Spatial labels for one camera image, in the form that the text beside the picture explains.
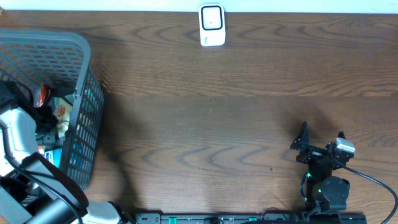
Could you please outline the cream snack bag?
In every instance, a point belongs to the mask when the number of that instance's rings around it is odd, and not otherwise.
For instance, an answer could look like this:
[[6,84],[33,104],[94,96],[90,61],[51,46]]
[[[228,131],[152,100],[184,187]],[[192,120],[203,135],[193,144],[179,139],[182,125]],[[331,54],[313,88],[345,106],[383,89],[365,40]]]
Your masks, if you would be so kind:
[[70,122],[70,114],[72,112],[72,105],[65,101],[63,98],[54,98],[55,109],[53,115],[57,118],[57,132],[59,138],[64,138],[65,133],[68,131],[68,126]]

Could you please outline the red snack bar wrapper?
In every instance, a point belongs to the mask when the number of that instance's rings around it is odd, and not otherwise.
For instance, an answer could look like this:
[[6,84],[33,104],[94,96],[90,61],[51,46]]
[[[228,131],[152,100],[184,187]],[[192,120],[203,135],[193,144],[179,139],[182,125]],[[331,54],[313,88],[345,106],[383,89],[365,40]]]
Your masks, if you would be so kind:
[[52,88],[50,88],[48,85],[41,85],[35,107],[40,108],[46,106],[47,103],[50,101],[52,94]]

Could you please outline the light blue wipes packet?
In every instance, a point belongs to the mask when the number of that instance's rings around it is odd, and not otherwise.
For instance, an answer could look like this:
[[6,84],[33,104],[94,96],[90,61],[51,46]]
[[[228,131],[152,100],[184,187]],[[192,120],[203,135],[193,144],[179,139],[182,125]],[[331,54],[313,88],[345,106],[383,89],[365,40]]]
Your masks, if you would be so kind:
[[44,152],[44,157],[55,167],[60,167],[60,161],[62,156],[62,148],[52,149]]

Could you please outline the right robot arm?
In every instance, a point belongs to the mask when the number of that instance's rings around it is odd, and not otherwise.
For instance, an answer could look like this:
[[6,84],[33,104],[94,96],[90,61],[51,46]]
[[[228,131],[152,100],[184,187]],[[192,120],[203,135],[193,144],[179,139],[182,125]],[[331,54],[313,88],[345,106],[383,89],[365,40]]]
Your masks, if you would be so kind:
[[306,219],[312,215],[332,214],[346,210],[350,183],[346,179],[332,175],[354,157],[355,146],[339,132],[334,142],[324,148],[310,144],[308,123],[301,125],[297,137],[290,148],[299,152],[296,161],[308,166],[300,191],[308,208]]

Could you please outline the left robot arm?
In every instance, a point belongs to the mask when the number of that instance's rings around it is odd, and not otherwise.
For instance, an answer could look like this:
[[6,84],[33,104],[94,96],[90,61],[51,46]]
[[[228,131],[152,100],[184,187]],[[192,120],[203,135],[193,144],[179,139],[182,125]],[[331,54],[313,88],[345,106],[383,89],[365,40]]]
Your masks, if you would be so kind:
[[82,189],[38,151],[35,121],[19,107],[1,108],[1,217],[9,223],[135,223],[112,202]]

